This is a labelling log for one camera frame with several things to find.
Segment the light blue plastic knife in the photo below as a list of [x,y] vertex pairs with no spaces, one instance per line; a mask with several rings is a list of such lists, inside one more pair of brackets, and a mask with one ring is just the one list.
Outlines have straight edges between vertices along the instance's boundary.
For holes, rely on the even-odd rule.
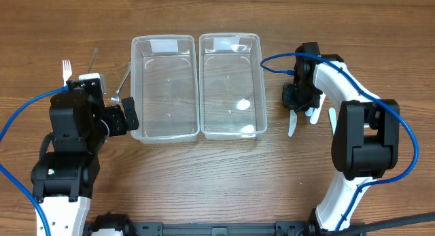
[[290,121],[289,121],[289,129],[288,129],[288,136],[292,137],[294,134],[294,131],[296,130],[297,126],[297,114],[294,110],[290,111]]

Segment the white plastic utensil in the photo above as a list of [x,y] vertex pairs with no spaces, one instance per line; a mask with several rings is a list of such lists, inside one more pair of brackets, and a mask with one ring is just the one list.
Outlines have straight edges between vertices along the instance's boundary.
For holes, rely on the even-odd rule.
[[311,124],[317,124],[318,120],[319,120],[319,116],[321,114],[321,109],[323,107],[324,101],[325,101],[326,95],[323,93],[320,96],[320,100],[319,100],[319,107],[315,108],[312,111],[311,117],[310,117],[310,123]]

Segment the pale blue plastic knife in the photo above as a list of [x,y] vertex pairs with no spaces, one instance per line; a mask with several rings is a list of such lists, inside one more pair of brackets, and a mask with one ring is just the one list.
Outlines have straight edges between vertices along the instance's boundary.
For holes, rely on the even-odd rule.
[[336,117],[336,110],[333,107],[330,107],[328,109],[328,115],[330,119],[330,126],[332,129],[332,134],[335,134],[336,125],[337,125],[337,117]]

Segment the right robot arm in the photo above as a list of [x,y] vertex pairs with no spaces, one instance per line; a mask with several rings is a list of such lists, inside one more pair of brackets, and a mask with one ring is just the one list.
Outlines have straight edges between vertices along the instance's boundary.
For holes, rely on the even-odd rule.
[[283,105],[290,111],[289,135],[304,112],[311,123],[319,118],[325,98],[339,111],[333,128],[332,162],[336,169],[322,202],[311,212],[307,235],[347,229],[370,183],[398,161],[399,122],[375,101],[348,71],[337,54],[321,54],[315,42],[296,49],[294,79],[283,85]]

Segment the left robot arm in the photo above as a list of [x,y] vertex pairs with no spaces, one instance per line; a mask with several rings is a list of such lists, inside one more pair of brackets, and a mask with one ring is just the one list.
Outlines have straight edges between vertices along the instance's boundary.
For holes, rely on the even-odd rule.
[[100,170],[98,153],[108,137],[139,127],[132,97],[105,106],[99,95],[69,90],[51,99],[52,132],[31,172],[33,196],[43,214],[38,235],[82,235],[94,182]]

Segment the right clear plastic container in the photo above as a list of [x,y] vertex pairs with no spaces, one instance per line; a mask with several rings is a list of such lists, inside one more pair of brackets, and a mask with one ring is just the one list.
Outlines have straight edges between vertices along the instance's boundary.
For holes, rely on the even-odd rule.
[[201,131],[207,139],[255,138],[267,130],[261,43],[254,33],[199,37]]

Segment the clear plastic container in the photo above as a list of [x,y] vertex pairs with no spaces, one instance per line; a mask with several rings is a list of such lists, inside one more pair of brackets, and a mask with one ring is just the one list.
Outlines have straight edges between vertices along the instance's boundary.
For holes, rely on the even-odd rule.
[[267,130],[261,43],[254,33],[199,37],[201,131],[207,139],[255,138]]
[[146,35],[131,44],[130,93],[144,144],[195,141],[200,131],[196,48],[190,35]]

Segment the left clear plastic container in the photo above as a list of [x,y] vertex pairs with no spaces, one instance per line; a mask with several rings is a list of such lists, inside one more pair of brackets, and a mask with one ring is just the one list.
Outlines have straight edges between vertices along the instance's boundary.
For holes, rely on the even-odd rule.
[[196,48],[190,35],[146,35],[131,44],[130,93],[144,144],[195,141],[200,131]]

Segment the white plastic fork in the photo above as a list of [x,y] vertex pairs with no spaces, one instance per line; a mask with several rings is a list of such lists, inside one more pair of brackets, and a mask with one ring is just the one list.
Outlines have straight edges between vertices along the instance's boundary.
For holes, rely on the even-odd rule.
[[62,60],[63,68],[63,85],[66,86],[69,78],[72,76],[71,61],[69,59]]

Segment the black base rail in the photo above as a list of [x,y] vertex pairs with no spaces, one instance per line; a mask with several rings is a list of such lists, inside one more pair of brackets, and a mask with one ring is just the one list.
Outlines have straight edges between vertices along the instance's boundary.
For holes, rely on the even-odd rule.
[[293,236],[315,235],[314,224],[304,221],[244,224],[164,224],[134,222],[127,214],[106,213],[84,226],[83,235],[139,236]]

